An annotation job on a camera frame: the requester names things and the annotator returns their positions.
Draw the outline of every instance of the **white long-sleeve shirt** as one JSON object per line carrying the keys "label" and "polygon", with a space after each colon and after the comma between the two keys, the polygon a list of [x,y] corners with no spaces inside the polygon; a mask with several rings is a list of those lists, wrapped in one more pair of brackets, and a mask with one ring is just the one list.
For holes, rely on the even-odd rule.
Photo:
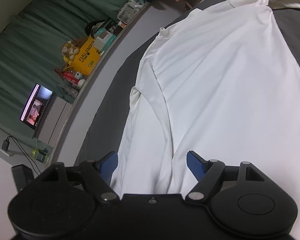
{"label": "white long-sleeve shirt", "polygon": [[131,91],[115,192],[187,195],[197,183],[190,150],[249,161],[296,201],[300,240],[300,67],[278,8],[300,0],[227,0],[160,29]]}

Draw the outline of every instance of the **red package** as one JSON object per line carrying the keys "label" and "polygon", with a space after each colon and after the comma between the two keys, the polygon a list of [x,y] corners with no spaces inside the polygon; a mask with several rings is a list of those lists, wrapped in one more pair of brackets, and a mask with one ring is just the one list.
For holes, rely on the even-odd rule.
{"label": "red package", "polygon": [[63,75],[64,79],[69,80],[71,83],[74,83],[75,85],[78,85],[79,80],[74,78],[73,74],[68,71],[61,71],[61,75]]}

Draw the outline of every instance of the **yellow box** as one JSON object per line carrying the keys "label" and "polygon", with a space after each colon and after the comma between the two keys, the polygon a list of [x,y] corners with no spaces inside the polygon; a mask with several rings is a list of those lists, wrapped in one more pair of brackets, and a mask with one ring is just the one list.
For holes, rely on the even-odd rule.
{"label": "yellow box", "polygon": [[93,47],[95,39],[89,36],[86,43],[81,47],[78,55],[73,61],[69,61],[70,66],[73,66],[75,71],[89,76],[95,65],[100,59],[100,51]]}

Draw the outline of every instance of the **green curtain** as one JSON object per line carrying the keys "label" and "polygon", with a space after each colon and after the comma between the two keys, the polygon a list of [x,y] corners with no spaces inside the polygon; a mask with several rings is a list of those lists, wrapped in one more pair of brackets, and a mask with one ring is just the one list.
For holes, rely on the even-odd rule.
{"label": "green curtain", "polygon": [[62,45],[85,37],[84,28],[93,20],[116,19],[127,1],[34,0],[10,20],[0,34],[1,129],[35,146],[33,130],[19,120],[34,84],[40,83],[72,103],[54,72],[64,65]]}

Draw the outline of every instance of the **black cable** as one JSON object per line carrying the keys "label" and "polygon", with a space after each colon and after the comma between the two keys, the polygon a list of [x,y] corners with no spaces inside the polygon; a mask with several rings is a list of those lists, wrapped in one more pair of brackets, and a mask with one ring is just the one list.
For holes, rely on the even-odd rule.
{"label": "black cable", "polygon": [[8,136],[8,137],[7,137],[7,140],[9,140],[9,138],[12,138],[12,140],[15,142],[15,144],[17,145],[17,147],[21,150],[21,152],[23,153],[23,155],[25,155],[25,157],[27,158],[27,160],[28,160],[29,163],[31,164],[31,166],[32,166],[32,168],[33,168],[33,170],[34,170],[34,172],[35,172],[37,175],[39,175],[38,172],[35,170],[34,166],[32,165],[31,161],[35,164],[35,166],[37,167],[38,171],[40,172],[40,170],[39,170],[37,164],[34,162],[34,160],[31,159],[31,157],[28,156],[27,152],[26,152],[25,149],[21,146],[21,144],[18,142],[18,140],[17,140],[15,137],[13,137],[13,136]]}
{"label": "black cable", "polygon": [[20,142],[17,140],[17,138],[12,136],[12,139],[15,139],[17,141],[17,143],[19,144],[19,146],[23,149],[23,152],[30,158],[30,160],[34,163],[34,165],[36,165],[39,173],[41,173],[41,171],[39,170],[37,164],[35,163],[35,161],[27,154],[27,152],[25,151],[25,149],[21,146]]}

